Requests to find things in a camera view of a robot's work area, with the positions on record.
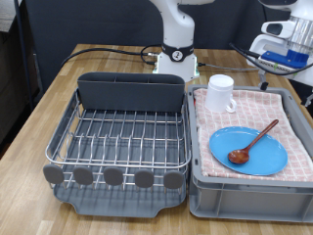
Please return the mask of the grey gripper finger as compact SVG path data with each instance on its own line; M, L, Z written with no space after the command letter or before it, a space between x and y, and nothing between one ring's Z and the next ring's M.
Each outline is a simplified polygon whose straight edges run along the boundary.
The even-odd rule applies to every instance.
M262 91L265 91L267 89L267 87L268 87L268 82L266 81L266 72L264 70L260 70L258 72L258 76L259 76L259 79L260 79L259 88Z
M310 91L309 95L305 95L301 97L301 104L304 107L309 107L313 101L313 88Z

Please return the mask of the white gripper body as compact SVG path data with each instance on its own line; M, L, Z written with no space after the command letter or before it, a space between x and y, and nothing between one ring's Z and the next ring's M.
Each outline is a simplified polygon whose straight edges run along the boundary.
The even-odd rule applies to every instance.
M261 70L313 86L312 49L261 34L252 42L247 62Z

